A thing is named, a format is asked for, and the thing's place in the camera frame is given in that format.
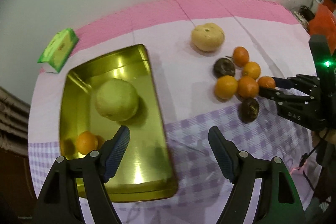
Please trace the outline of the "person's right hand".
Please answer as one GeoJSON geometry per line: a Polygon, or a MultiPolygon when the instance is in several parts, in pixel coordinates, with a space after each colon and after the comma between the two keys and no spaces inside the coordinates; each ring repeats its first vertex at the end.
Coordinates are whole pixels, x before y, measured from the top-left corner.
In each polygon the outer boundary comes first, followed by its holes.
{"type": "Polygon", "coordinates": [[[324,139],[325,141],[336,145],[336,132],[335,130],[328,130],[325,128],[321,132],[311,131],[311,140],[312,146],[315,147],[320,140],[324,139]]]}

